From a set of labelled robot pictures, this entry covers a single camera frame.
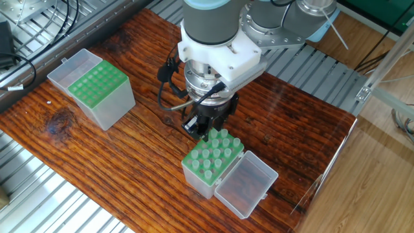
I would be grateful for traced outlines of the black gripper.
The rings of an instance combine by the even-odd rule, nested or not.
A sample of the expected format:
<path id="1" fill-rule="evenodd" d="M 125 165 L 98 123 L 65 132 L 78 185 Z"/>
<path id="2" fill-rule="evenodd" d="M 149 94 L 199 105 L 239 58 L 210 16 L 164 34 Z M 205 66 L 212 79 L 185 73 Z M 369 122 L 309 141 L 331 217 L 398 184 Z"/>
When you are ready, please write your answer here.
<path id="1" fill-rule="evenodd" d="M 207 98 L 206 103 L 193 105 L 193 109 L 184 119 L 183 128 L 192 138 L 204 138 L 209 131 L 220 131 L 230 115 L 234 115 L 239 102 L 239 95 L 229 98 Z"/>

